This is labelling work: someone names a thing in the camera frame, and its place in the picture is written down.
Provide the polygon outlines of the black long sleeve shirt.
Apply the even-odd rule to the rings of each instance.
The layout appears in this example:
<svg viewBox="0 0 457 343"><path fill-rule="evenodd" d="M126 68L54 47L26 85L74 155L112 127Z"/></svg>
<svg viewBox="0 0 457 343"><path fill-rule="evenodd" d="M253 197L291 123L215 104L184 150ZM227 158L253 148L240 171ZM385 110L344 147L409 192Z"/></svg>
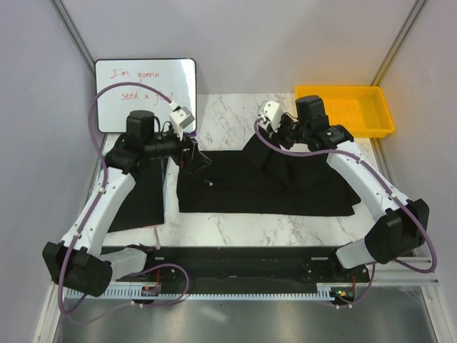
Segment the black long sleeve shirt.
<svg viewBox="0 0 457 343"><path fill-rule="evenodd" d="M325 155L286 156L256 136L241 151L205 155L211 166L179 172L176 193L183 213L349 217L361 201Z"/></svg>

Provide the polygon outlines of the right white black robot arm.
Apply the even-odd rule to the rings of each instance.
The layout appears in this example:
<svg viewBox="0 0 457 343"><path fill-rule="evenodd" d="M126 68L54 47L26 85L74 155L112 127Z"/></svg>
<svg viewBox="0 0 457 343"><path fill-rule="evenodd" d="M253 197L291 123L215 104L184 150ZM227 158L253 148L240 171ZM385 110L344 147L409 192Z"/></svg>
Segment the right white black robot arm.
<svg viewBox="0 0 457 343"><path fill-rule="evenodd" d="M429 207L424 200L411 200L377 172L342 125L331 125L323 99L305 96L296 100L297 116L269 101L259 114L268 122L274 139L289 153L295 144L305 144L309 154L326 155L326 163L355 191L371 213L374 226L362 239L338 248L327 272L335 281L349 277L362 264L387 264L427 242Z"/></svg>

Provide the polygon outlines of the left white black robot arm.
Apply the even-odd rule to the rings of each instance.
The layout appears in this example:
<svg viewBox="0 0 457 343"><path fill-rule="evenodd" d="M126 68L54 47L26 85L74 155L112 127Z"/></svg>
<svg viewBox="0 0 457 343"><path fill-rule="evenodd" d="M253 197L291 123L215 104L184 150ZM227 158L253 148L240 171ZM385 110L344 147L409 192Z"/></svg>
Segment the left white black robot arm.
<svg viewBox="0 0 457 343"><path fill-rule="evenodd" d="M156 117L150 111L132 111L126 132L103 157L98 184L75 224L58 243L45 245L42 256L59 290L72 289L92 297L101 296L114 280L134 274L141 281L156 275L156 263L144 250L127 247L102 254L108 230L122 203L151 163L170 158L187 172L197 172L211 161L184 130L195 120L178 106L169 115L166 132L155 130Z"/></svg>

